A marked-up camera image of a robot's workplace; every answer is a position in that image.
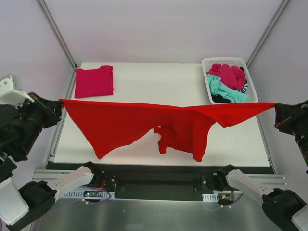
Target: black base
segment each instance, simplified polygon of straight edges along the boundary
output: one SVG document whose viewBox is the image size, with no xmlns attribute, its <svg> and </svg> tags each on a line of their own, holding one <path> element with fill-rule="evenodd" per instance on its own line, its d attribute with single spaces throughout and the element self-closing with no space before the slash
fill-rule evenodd
<svg viewBox="0 0 308 231">
<path fill-rule="evenodd" d="M 10 231 L 19 231 L 47 213 L 55 203 L 56 190 L 44 181 L 29 182 L 19 189 L 19 193 L 29 206 L 29 211 L 13 225 L 6 225 Z"/>
<path fill-rule="evenodd" d="M 269 195 L 263 195 L 262 209 L 266 216 L 283 231 L 298 231 L 292 222 L 292 216 L 306 203 L 293 191 L 274 189 Z"/>
<path fill-rule="evenodd" d="M 49 162 L 47 169 L 76 170 L 82 164 Z M 212 193 L 207 179 L 224 166 L 148 166 L 97 165 L 106 176 L 104 189 L 116 198 L 144 200 L 202 201 L 202 194 Z M 274 174 L 271 167 L 239 167 L 245 174 Z"/>
</svg>

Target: pink clothing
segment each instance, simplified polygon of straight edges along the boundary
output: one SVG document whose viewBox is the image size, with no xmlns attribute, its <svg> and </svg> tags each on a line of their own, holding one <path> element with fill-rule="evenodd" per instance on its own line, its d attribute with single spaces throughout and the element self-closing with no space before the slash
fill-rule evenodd
<svg viewBox="0 0 308 231">
<path fill-rule="evenodd" d="M 207 74 L 220 77 L 223 84 L 234 90 L 242 89 L 246 81 L 244 71 L 237 66 L 230 67 L 227 64 L 213 64 Z"/>
<path fill-rule="evenodd" d="M 112 66 L 101 66 L 94 70 L 76 70 L 75 98 L 114 94 Z"/>
</svg>

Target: folded pink shirt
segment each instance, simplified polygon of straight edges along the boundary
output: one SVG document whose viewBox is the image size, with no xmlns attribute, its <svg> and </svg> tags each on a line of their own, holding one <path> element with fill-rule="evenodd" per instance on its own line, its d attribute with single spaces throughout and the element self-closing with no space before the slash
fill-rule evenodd
<svg viewBox="0 0 308 231">
<path fill-rule="evenodd" d="M 94 70 L 76 70 L 75 98 L 113 95 L 114 76 L 112 66 Z"/>
</svg>

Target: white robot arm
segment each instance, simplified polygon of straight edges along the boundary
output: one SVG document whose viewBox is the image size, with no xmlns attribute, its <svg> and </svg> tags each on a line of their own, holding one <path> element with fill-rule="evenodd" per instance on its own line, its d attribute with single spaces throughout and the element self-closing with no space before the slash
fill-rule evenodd
<svg viewBox="0 0 308 231">
<path fill-rule="evenodd" d="M 242 191 L 283 231 L 308 231 L 308 205 L 291 190 L 271 188 L 232 165 L 220 169 L 206 184 L 215 190 L 232 187 Z"/>
<path fill-rule="evenodd" d="M 22 91 L 20 79 L 0 79 L 0 218 L 11 231 L 19 231 L 48 212 L 63 195 L 83 185 L 101 186 L 104 175 L 92 162 L 55 180 L 30 182 L 17 189 L 12 171 L 27 155 L 43 128 L 61 120 L 62 103 Z"/>
</svg>

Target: cable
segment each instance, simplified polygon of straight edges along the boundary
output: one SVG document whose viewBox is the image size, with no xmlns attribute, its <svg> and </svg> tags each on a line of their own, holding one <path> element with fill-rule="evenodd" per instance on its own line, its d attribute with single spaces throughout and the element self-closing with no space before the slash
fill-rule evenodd
<svg viewBox="0 0 308 231">
<path fill-rule="evenodd" d="M 230 194 L 225 195 L 225 196 L 232 196 L 232 199 L 233 199 L 234 198 L 234 191 L 235 191 L 235 188 L 232 189 Z"/>
<path fill-rule="evenodd" d="M 244 196 L 244 193 L 242 193 L 231 205 L 237 203 L 242 197 Z"/>
<path fill-rule="evenodd" d="M 104 189 L 102 189 L 102 188 L 91 188 L 91 187 L 88 187 L 88 186 L 82 186 L 82 188 L 86 188 L 86 189 L 95 189 L 95 190 L 97 190 L 97 191 L 101 191 L 102 193 L 105 193 L 105 194 L 108 195 L 108 198 L 107 198 L 107 199 L 100 200 L 99 202 L 87 201 L 86 204 L 90 204 L 90 205 L 100 205 L 100 204 L 106 203 L 106 202 L 109 201 L 110 198 L 111 198 L 111 194 L 110 194 L 108 191 L 106 191 L 106 190 L 104 190 Z M 73 203 L 75 203 L 75 202 L 77 202 L 77 201 L 84 201 L 84 199 L 82 199 L 82 200 L 76 199 L 76 200 L 71 201 L 70 203 L 65 204 L 64 206 L 62 206 L 62 207 L 60 207 L 60 208 L 58 208 L 58 209 L 56 209 L 56 210 L 53 210 L 53 211 L 51 211 L 51 212 L 48 212 L 48 213 L 49 213 L 49 214 L 56 213 L 56 212 L 58 212 L 58 211 L 64 209 L 65 207 L 67 207 L 67 206 L 69 206 L 69 205 L 71 205 L 71 204 L 73 204 Z M 41 216 L 41 217 L 39 218 L 37 231 L 39 231 L 39 229 L 40 229 L 40 226 L 41 226 L 41 223 L 42 223 L 42 220 L 43 220 L 42 217 L 43 217 L 43 216 Z"/>
<path fill-rule="evenodd" d="M 105 181 L 105 179 L 103 179 L 103 180 L 102 180 L 102 186 L 101 186 L 101 189 L 103 189 L 103 188 L 104 188 L 105 183 L 106 183 L 106 181 Z"/>
</svg>

